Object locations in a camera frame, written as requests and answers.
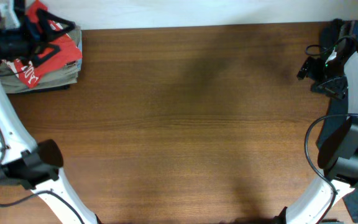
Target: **white backdrop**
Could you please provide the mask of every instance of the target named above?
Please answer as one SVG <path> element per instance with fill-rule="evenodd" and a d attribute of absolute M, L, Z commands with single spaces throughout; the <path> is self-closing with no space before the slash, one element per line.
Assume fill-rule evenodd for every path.
<path fill-rule="evenodd" d="M 358 0 L 43 0 L 83 29 L 358 19 Z"/>

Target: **wooden table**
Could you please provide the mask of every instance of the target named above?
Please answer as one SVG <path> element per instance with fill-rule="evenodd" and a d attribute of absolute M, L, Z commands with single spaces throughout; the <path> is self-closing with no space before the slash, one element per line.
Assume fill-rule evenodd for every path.
<path fill-rule="evenodd" d="M 303 139 L 329 99 L 296 74 L 326 24 L 84 31 L 77 84 L 10 99 L 104 223 L 270 218 L 314 178 Z M 0 187 L 0 202 L 28 194 Z M 342 201 L 328 217 L 351 223 Z M 59 221 L 37 198 L 0 223 Z"/>

